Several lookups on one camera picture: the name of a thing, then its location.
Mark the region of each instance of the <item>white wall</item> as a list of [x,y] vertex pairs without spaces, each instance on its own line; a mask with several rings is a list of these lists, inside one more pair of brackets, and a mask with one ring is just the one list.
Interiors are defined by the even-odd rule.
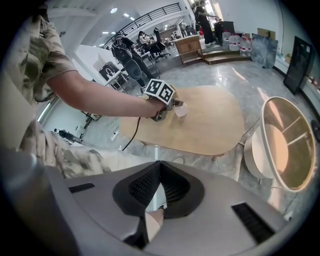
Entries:
[[113,62],[120,70],[123,69],[123,66],[121,64],[118,64],[118,61],[114,58],[110,50],[80,44],[77,50],[75,51],[75,54],[85,64],[86,68],[89,69],[90,73],[93,74],[92,78],[97,83],[102,85],[105,85],[107,81],[94,68],[94,63],[98,60],[98,54],[102,56],[106,63]]
[[275,31],[282,44],[282,18],[277,0],[218,0],[224,21],[233,22],[236,32],[258,33],[258,28]]
[[[296,17],[291,13],[291,11],[282,3],[280,4],[280,7],[283,18],[283,41],[281,53],[284,55],[292,55],[295,43],[295,36],[313,45],[307,32],[304,30],[301,23],[296,19]],[[315,54],[311,75],[317,79],[320,76],[320,58],[318,53]]]
[[60,100],[43,124],[43,128],[47,131],[54,131],[55,128],[59,130],[65,129],[67,132],[79,137],[80,134],[76,132],[76,128],[77,126],[84,127],[86,120],[87,117],[83,113]]

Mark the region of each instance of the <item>wooden platform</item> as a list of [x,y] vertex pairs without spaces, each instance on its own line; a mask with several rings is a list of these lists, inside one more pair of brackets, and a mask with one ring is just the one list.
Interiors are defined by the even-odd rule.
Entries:
[[208,65],[227,63],[227,62],[238,62],[238,61],[250,61],[251,57],[243,57],[239,51],[231,50],[214,50],[203,53],[204,62]]
[[204,62],[208,65],[214,65],[226,62],[250,61],[251,57],[243,57],[240,54],[228,54],[205,58]]

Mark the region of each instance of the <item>floor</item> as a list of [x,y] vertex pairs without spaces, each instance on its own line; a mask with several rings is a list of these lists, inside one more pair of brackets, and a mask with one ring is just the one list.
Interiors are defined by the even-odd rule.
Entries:
[[[166,65],[161,59],[159,66]],[[262,69],[251,61],[229,62],[217,65],[196,63],[186,67],[178,66],[160,74],[161,80],[173,84],[176,88],[196,87],[203,85],[218,86],[231,92],[238,100],[242,109],[245,130],[248,130],[259,118],[261,107],[266,99],[279,96],[295,104],[310,122],[314,114],[301,95],[293,95],[284,85],[283,77],[273,69]],[[139,88],[131,91],[138,95]],[[98,122],[92,123],[84,136],[84,143],[97,148],[121,149],[130,140],[120,135],[114,141],[110,137],[119,128],[119,119],[115,117],[102,117]],[[252,135],[254,128],[242,139]],[[317,147],[317,160],[319,158],[319,144]],[[286,216],[296,216],[307,209],[319,189],[319,175],[314,172],[309,186],[300,193],[291,193],[279,188],[272,188],[271,179],[259,181],[246,169],[243,158],[244,148],[238,144],[234,149],[215,161],[211,157],[167,149],[155,145],[144,146],[141,142],[133,140],[126,149],[130,154],[148,157],[154,160],[178,161],[185,165],[194,166],[201,170],[230,177],[248,190],[255,193],[262,200],[269,202],[271,194],[277,190],[280,200],[277,209]]]

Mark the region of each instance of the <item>black grille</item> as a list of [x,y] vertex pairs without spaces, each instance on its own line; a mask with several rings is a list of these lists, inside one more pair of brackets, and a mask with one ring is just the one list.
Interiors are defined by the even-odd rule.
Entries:
[[160,184],[160,164],[129,185],[129,194],[144,206],[148,206]]
[[258,244],[275,234],[264,220],[245,202],[233,205],[232,209]]

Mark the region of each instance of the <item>hand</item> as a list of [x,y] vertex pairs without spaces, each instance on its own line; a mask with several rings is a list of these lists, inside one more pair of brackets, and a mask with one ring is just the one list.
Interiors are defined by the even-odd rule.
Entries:
[[150,117],[155,117],[157,112],[166,108],[166,104],[155,98],[148,99],[147,102],[150,109]]

